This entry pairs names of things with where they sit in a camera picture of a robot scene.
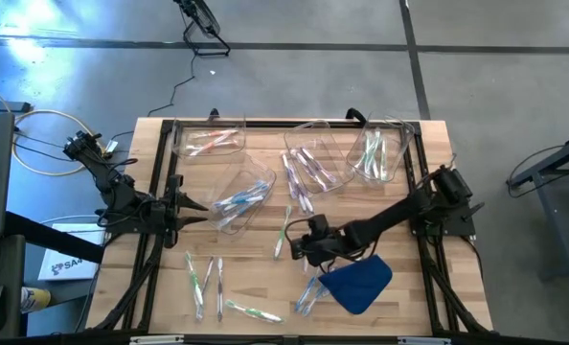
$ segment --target concrete floor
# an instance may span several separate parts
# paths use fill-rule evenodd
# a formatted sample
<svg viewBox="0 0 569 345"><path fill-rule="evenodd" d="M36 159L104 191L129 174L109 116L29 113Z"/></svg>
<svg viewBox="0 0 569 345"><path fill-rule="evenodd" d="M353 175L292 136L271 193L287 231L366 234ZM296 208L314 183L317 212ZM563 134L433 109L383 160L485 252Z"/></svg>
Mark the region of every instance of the concrete floor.
<svg viewBox="0 0 569 345"><path fill-rule="evenodd" d="M406 43L397 0L208 4L224 38L235 42ZM569 46L569 0L410 0L409 7L419 44ZM0 35L179 41L181 30L168 0L0 0ZM107 138L166 104L171 87L190 75L192 57L187 50L13 41L0 46L0 92L75 114ZM431 118L446 120L457 166L487 204L475 223L495 330L569 340L569 279L541 283L536 276L556 252L537 197L510 199L504 185L527 155L569 139L569 55L420 54L420 64ZM206 116L217 107L224 115L339 118L354 106L420 117L407 52L236 50L227 59L197 59L194 72L175 106L157 116ZM59 143L77 130L52 116L22 127ZM73 166L22 155L44 170ZM36 220L91 213L102 203L90 183L87 172L52 178L12 162L8 207ZM29 248L28 265L41 262L41 253ZM80 305L32 314L30 334L72 331Z"/></svg>

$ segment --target wooden table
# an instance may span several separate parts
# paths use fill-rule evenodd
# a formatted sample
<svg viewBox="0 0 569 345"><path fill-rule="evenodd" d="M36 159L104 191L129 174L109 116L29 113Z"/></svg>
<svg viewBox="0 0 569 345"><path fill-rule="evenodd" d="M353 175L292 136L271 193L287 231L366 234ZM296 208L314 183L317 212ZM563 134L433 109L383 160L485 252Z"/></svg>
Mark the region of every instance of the wooden table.
<svg viewBox="0 0 569 345"><path fill-rule="evenodd" d="M136 189L147 191L154 163L159 130L163 119L138 120L129 157L139 162L128 166L126 173L136 180ZM152 334L298 334L298 335L424 335L430 334L429 317L421 276L421 264L416 240L403 222L382 234L376 253L393 269L394 277L374 303L360 315L350 315L330 296L319 301L309 317L293 312L293 306L304 290L308 276L302 274L300 261L290 260L285 245L281 259L272 260L274 244L283 224L285 207L292 202L286 187L286 177L280 160L285 148L282 128L249 128L247 153L276 172L277 179L271 197L259 210L247 229L238 236L219 234L208 223L185 227L180 232L178 245L165 249L160 264L150 321ZM450 160L452 151L443 121L421 121L429 170L436 170ZM351 149L358 130L334 129L333 137L344 156ZM169 151L164 162L169 162ZM416 154L412 154L418 169ZM356 178L342 194L314 200L317 213L325 213L331 225L351 219L363 219L391 206L406 197L406 176L398 172L384 189L371 189ZM177 170L184 172L184 167ZM193 197L197 185L214 181L210 171L201 176L185 176L184 191ZM293 226L291 237L297 237L304 225ZM128 287L136 252L138 236L123 235L105 251L96 292L88 316L87 327L105 318ZM459 238L445 238L451 285L478 321L491 328L489 309L474 252ZM195 322L195 305L190 290L184 253L193 253L195 269L200 280L206 272L211 255L224 260L224 299L232 299L248 307L268 311L286 319L274 325L252 319L224 307L222 322L216 320L216 275L213 270L205 297L205 316ZM137 324L144 301L144 288L139 293L135 309ZM446 325L444 300L437 293L443 325Z"/></svg>

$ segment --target yellow object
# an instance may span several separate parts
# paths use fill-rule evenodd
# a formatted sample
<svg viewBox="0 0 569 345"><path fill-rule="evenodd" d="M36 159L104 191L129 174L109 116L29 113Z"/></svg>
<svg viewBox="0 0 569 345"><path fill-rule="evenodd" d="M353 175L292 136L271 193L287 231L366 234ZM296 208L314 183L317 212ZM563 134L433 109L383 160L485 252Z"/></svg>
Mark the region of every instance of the yellow object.
<svg viewBox="0 0 569 345"><path fill-rule="evenodd" d="M41 311L51 303L51 292L33 287L22 287L20 291L20 310L22 313Z"/></svg>

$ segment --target transparent container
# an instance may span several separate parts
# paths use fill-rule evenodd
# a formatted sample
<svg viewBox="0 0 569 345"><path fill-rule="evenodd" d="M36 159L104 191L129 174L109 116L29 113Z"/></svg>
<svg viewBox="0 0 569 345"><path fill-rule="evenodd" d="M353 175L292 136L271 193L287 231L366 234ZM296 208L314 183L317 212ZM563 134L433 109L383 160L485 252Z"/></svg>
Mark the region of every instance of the transparent container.
<svg viewBox="0 0 569 345"><path fill-rule="evenodd" d="M246 116L185 122L176 119L171 150L184 164L227 164L244 159Z"/></svg>
<svg viewBox="0 0 569 345"><path fill-rule="evenodd" d="M333 191L353 179L326 121L296 126L284 134L284 143L290 161L311 195Z"/></svg>
<svg viewBox="0 0 569 345"><path fill-rule="evenodd" d="M230 164L215 181L209 195L208 221L222 233L237 234L270 197L275 181L274 171L245 155L242 162Z"/></svg>
<svg viewBox="0 0 569 345"><path fill-rule="evenodd" d="M400 119L370 114L346 161L366 182L388 183L394 179L414 135L412 125Z"/></svg>

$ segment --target blue towel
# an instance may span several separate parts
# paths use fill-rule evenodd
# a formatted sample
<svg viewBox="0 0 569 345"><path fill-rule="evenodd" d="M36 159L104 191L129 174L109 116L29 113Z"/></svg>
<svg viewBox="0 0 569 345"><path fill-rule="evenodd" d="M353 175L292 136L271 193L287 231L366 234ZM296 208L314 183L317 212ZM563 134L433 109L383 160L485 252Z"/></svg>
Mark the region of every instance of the blue towel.
<svg viewBox="0 0 569 345"><path fill-rule="evenodd" d="M377 255L319 277L333 298L350 313L365 311L391 282L393 271Z"/></svg>

